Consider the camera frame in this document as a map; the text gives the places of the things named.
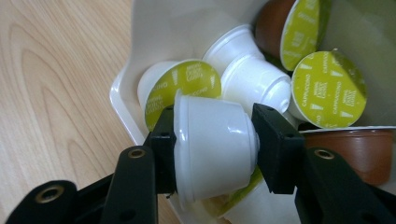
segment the wood grain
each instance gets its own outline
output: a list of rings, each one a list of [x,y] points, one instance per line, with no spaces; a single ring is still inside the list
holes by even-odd
[[[131,47],[131,0],[0,1],[0,222],[34,187],[78,188],[131,146],[108,93]],[[159,198],[160,223],[178,223]]]

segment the wood surface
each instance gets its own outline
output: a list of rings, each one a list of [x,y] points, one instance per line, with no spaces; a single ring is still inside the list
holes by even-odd
[[[34,187],[79,189],[133,145],[109,101],[131,48],[131,0],[0,0],[0,222]],[[163,196],[160,223],[178,223]]]

